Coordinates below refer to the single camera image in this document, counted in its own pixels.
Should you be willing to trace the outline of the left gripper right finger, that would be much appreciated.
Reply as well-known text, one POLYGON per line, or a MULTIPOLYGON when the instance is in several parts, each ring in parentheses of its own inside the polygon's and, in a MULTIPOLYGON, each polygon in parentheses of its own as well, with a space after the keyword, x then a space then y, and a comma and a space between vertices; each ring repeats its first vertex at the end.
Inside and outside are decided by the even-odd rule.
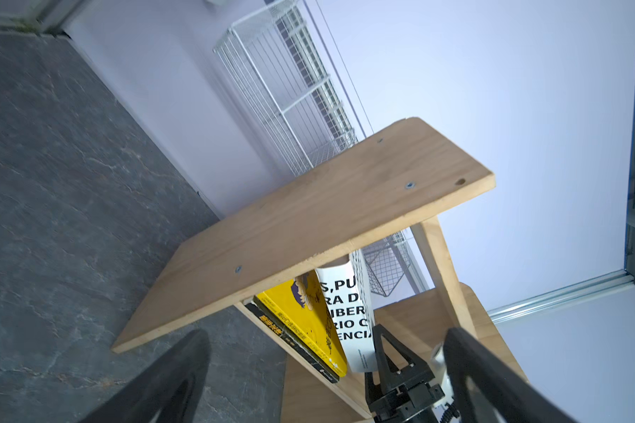
POLYGON ((463 422, 572 422, 462 328, 444 341, 454 403, 463 422))

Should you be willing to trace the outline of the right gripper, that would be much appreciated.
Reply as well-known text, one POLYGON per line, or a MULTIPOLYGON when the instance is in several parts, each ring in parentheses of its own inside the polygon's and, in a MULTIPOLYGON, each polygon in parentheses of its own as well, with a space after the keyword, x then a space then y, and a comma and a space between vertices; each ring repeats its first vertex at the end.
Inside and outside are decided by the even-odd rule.
POLYGON ((373 330, 379 384, 372 373, 364 374, 365 400, 375 422, 451 422, 453 402, 444 404, 440 419, 435 413, 446 398, 429 364, 383 324, 373 330))

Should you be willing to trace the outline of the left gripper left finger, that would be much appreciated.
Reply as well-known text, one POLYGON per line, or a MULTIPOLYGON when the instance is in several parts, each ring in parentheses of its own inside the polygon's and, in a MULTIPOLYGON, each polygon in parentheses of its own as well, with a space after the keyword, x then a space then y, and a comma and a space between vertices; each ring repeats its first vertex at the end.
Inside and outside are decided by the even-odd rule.
POLYGON ((203 396, 211 344, 194 330, 165 352, 84 422, 192 422, 203 396))

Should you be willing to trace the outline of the white book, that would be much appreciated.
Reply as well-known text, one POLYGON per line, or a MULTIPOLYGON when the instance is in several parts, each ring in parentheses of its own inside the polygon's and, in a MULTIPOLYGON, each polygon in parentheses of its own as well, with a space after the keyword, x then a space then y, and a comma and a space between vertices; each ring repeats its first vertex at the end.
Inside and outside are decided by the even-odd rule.
POLYGON ((316 270, 341 347, 352 373, 377 371, 370 278, 361 250, 316 270))

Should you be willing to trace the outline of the black book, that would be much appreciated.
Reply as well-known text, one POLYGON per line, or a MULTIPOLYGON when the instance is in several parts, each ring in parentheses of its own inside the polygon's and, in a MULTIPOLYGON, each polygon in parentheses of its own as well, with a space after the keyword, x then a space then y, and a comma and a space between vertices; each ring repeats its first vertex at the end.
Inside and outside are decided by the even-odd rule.
POLYGON ((300 340, 285 324, 273 315, 265 306, 257 305, 254 301, 247 301, 244 304, 250 312, 252 312, 259 321, 267 326, 275 335, 281 338, 289 347, 291 347, 298 355, 318 373, 328 380, 330 384, 336 384, 340 381, 340 377, 328 368, 326 363, 322 361, 310 347, 307 347, 303 340, 300 340))

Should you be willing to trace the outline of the yellow book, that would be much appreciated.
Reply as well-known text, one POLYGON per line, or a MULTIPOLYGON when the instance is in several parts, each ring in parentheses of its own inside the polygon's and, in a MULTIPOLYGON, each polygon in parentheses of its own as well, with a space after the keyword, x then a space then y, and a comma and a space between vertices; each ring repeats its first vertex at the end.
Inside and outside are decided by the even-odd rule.
POLYGON ((315 271, 257 294, 254 300, 278 317, 335 375, 347 375, 346 354, 315 271))

